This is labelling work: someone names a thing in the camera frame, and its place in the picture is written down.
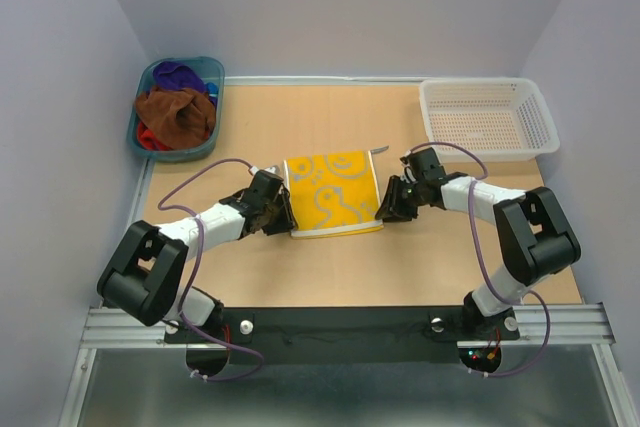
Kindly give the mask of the yellow grey duck towel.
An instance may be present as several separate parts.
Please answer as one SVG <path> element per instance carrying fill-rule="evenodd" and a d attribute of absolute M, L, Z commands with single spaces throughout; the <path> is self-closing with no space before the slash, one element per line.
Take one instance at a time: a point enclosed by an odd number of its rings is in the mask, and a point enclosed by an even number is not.
<path fill-rule="evenodd" d="M 378 151 L 360 150 L 288 158 L 286 187 L 295 239 L 330 238 L 378 231 L 381 196 L 374 164 Z"/>

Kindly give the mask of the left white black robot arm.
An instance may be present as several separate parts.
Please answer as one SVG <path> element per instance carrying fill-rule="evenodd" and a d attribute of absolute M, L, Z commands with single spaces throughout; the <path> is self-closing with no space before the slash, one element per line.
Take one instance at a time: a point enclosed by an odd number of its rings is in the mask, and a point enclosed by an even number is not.
<path fill-rule="evenodd" d="M 179 221 L 129 226 L 97 283 L 98 294 L 145 326 L 187 324 L 199 340 L 222 329 L 221 303 L 181 283 L 185 264 L 205 251 L 258 231 L 288 233 L 296 226 L 284 180 L 257 170 L 250 185 Z"/>

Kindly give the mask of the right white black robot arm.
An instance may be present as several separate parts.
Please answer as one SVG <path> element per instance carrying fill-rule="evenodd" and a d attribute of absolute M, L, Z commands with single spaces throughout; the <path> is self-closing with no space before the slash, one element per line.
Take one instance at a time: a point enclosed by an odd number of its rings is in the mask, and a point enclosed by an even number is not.
<path fill-rule="evenodd" d="M 404 172 L 389 178 L 376 218 L 386 223 L 417 218 L 421 207 L 466 213 L 483 277 L 468 293 L 460 313 L 463 331 L 482 337 L 534 286 L 573 265 L 581 245 L 553 191 L 547 187 L 518 190 L 484 181 L 488 169 L 475 178 L 448 173 L 432 143 L 421 144 L 401 158 Z M 481 251 L 476 221 L 496 228 L 502 263 L 489 274 Z"/>

